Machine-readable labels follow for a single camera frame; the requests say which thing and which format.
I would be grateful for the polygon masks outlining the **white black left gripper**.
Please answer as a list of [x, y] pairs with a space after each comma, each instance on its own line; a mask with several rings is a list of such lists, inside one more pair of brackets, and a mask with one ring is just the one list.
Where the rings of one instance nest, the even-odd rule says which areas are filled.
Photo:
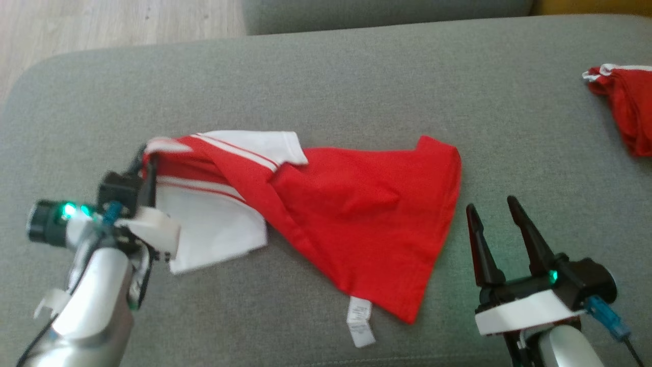
[[[138, 148], [127, 167], [127, 176], [141, 176], [146, 148], [146, 144]], [[177, 257], [181, 225], [156, 208], [157, 165], [157, 154], [151, 154], [145, 165], [145, 182], [137, 209], [130, 218], [118, 219], [116, 225], [128, 228], [138, 239], [162, 253], [165, 261], [170, 261]]]

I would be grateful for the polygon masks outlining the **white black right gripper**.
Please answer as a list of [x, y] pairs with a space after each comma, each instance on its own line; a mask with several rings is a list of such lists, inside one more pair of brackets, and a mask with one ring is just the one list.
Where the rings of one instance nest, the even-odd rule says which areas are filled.
[[479, 334], [489, 336], [556, 323], [582, 315], [554, 292], [559, 276], [556, 256], [538, 228], [513, 195], [507, 197], [515, 225], [520, 229], [529, 258], [530, 277], [506, 281], [484, 237], [484, 225], [474, 204], [466, 207], [471, 258], [480, 304], [475, 323]]

